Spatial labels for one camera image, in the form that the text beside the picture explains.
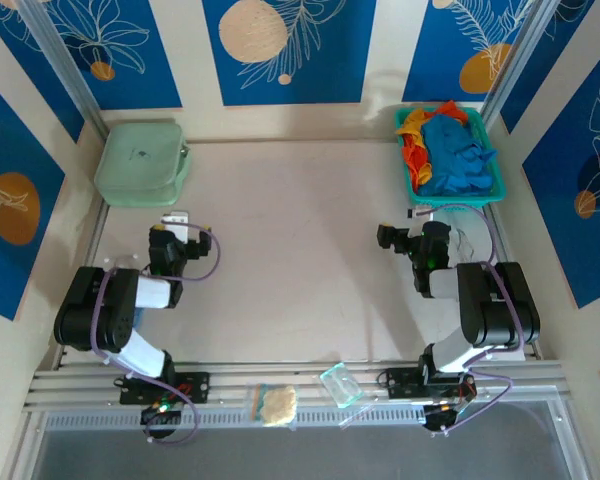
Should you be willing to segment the blue t-shirt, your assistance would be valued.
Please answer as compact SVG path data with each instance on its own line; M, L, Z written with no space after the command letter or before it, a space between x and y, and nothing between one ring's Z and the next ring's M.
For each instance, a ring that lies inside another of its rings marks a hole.
M484 196L494 179L489 169L496 151L483 147L456 119L432 117L422 127L432 176L418 188L421 196Z

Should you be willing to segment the teal plastic basket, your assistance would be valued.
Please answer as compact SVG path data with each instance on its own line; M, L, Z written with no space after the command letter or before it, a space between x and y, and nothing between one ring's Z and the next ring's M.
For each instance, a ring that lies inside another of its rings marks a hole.
M468 115L466 130L480 146L491 147L491 142L480 113L473 108L461 108L461 111ZM404 166L406 191L411 202L413 204L430 205L433 207L460 203L475 208L482 208L489 203L503 200L506 195L506 187L496 160L490 160L487 163L487 172L491 176L492 187L486 193L470 195L421 195L413 190L408 166Z

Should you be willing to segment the mint green zip case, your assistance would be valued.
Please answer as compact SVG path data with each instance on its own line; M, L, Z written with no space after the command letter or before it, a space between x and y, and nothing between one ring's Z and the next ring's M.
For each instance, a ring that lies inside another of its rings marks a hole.
M170 206L180 197L190 165L190 149L179 125L121 123L110 130L94 185L111 207Z

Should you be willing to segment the orange-red t-shirt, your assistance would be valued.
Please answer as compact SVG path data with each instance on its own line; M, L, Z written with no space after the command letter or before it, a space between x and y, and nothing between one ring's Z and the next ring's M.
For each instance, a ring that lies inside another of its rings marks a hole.
M454 101L448 101L434 111L425 111L430 120L438 115L447 116L464 126L468 122L468 115L459 109Z

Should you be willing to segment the clear empty plastic bag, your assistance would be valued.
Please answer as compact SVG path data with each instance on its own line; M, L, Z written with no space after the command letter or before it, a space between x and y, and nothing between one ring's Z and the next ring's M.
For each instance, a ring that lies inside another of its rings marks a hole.
M361 407L356 408L352 413L349 413L340 423L339 428L346 430L351 427L355 422L364 420L370 412L372 412L378 405L379 398L375 396L369 402L363 404Z

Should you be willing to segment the plastic bag with beige contents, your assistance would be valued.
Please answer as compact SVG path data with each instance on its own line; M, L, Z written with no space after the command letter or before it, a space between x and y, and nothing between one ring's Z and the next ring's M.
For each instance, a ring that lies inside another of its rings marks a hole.
M243 418L249 427L294 431L297 410L298 396L293 385L260 383L247 386Z

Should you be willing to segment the blue floral wall panel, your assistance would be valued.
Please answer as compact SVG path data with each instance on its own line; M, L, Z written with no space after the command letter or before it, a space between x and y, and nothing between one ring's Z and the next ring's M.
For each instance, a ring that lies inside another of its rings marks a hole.
M560 0L500 110L511 134L595 0Z
M224 106L361 100L377 0L202 0Z
M14 320L65 174L0 94L0 316Z
M402 100L484 100L534 2L430 0Z
M573 298L600 298L600 60L523 163Z
M39 0L102 110L179 108L149 0ZM75 105L14 0L0 0L0 37L55 108Z

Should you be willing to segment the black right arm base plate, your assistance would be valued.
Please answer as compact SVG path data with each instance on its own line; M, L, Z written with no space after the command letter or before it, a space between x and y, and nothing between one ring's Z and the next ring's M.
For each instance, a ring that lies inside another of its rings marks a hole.
M477 396L473 377L466 373L425 373L415 367L385 371L389 398L410 400L467 399Z

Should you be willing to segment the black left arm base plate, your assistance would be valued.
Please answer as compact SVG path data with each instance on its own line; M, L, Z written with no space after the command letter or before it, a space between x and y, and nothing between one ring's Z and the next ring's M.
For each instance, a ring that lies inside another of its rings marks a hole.
M208 372L176 372L164 383L186 394L194 404L205 404L210 390L209 380ZM142 380L118 377L113 384L120 389L119 402L122 405L148 406L162 400L182 402L172 392Z

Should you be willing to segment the aluminium frame rail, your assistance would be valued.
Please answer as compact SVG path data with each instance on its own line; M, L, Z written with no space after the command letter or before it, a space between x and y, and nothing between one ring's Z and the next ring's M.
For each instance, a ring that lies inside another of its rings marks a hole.
M247 389L257 384L293 385L302 406L325 405L330 399L319 375L326 363L181 363L183 371L210 374L208 408L240 407ZM509 399L529 399L534 394L556 391L571 396L566 376L557 361L491 361L473 368L476 372L509 377L514 387ZM114 380L121 372L103 364L70 364L55 371L37 371L24 401L26 412L118 408L119 390Z

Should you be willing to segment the aluminium frame post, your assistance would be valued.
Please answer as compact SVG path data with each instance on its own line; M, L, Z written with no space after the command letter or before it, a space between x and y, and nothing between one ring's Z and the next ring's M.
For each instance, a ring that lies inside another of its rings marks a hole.
M91 125L100 139L105 141L109 129L100 115L96 99L44 6L38 0L14 0L14 3L81 116Z
M524 70L561 0L534 0L530 12L511 46L501 70L480 111L486 130L490 130L505 101Z

